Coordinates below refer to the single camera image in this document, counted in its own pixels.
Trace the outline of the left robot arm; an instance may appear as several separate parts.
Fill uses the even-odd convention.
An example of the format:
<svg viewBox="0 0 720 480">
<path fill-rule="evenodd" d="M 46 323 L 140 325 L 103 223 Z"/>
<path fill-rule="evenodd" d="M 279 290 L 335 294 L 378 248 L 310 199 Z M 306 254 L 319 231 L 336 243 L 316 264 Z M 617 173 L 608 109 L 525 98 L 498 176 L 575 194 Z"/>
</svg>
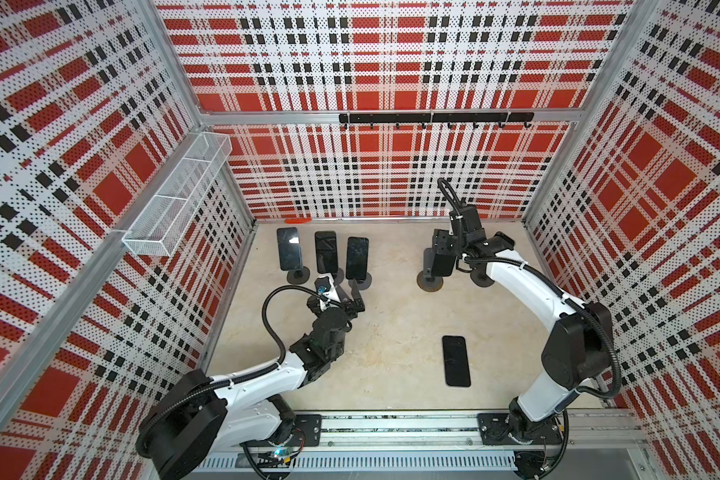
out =
<svg viewBox="0 0 720 480">
<path fill-rule="evenodd" d="M 335 283 L 323 274 L 307 294 L 314 316 L 309 333 L 285 345 L 268 319 L 262 323 L 278 347 L 275 359 L 229 374 L 209 376 L 201 369 L 184 374 L 149 411 L 138 427 L 137 454 L 152 461 L 162 479 L 181 479 L 213 450 L 252 442 L 284 445 L 297 429 L 296 414 L 282 395 L 317 381 L 345 350 L 352 322 L 365 310 L 361 296 L 368 281 Z"/>
</svg>

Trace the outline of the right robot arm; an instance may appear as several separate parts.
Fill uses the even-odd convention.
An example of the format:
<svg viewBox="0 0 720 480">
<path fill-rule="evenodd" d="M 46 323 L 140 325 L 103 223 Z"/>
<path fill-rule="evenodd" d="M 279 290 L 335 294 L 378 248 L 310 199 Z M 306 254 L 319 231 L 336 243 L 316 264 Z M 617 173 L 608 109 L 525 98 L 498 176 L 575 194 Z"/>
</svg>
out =
<svg viewBox="0 0 720 480">
<path fill-rule="evenodd" d="M 531 387 L 509 404 L 502 437 L 530 444 L 539 431 L 580 395 L 613 399 L 622 387 L 622 370 L 613 340 L 610 311 L 565 292 L 516 251 L 498 232 L 487 236 L 475 206 L 458 203 L 450 227 L 437 229 L 423 255 L 418 286 L 439 290 L 458 262 L 468 265 L 472 282 L 500 284 L 520 300 L 548 332 L 540 354 L 542 371 Z"/>
</svg>

